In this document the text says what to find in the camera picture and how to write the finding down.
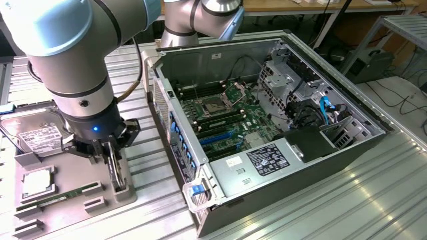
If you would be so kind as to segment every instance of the blue pcie slot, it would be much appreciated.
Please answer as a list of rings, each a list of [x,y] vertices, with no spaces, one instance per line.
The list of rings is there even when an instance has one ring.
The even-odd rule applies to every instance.
[[[198,141],[200,145],[206,145],[206,144],[214,143],[217,141],[229,139],[233,136],[233,133],[234,133],[233,131],[229,131],[221,135],[206,137]]]

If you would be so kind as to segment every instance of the warning label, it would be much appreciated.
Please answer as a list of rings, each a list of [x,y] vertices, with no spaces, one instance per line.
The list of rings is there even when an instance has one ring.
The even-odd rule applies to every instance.
[[[289,166],[276,144],[250,151],[246,156],[250,159],[258,175],[262,177]]]
[[[61,148],[61,133],[55,126],[18,134],[29,149],[35,154],[47,153]]]

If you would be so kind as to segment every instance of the motherboard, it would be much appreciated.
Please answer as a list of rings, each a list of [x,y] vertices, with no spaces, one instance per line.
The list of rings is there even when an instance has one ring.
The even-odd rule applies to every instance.
[[[181,100],[181,107],[210,161],[269,143],[281,132],[270,114],[260,106],[260,91],[244,83],[228,81],[222,93],[197,94]]]

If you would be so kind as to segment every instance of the hard drive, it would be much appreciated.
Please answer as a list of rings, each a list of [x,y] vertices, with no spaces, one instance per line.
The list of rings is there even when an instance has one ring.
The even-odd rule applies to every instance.
[[[61,139],[70,136],[54,102],[17,107],[0,116],[0,130],[18,154],[33,152],[39,158],[59,154]]]

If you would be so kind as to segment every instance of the green circuit board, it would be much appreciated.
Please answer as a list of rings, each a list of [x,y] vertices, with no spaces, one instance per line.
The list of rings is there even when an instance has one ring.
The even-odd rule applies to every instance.
[[[238,85],[238,87],[234,87],[234,83],[229,82],[222,94],[181,101],[182,110],[190,123],[196,121],[208,121],[210,118],[218,118],[220,116],[226,116],[229,113],[244,110],[244,114],[240,114],[244,116],[241,116],[241,118],[238,116],[234,117],[234,123],[228,124],[226,122],[226,125],[221,126],[221,129],[225,129],[225,131],[213,135],[214,137],[221,134],[232,133],[230,137],[208,144],[201,144],[209,160],[217,160],[237,152],[249,150],[253,147],[253,144],[270,142],[273,137],[281,132],[270,119],[268,119],[268,114],[264,112],[261,106],[253,103],[256,98],[252,96],[250,91],[242,88],[241,85]],[[206,133],[205,131],[198,132],[196,127],[193,130],[201,143],[206,138],[200,136],[209,133],[209,130]],[[254,136],[258,136],[256,137],[256,143],[248,141],[249,137],[253,136],[253,133]]]

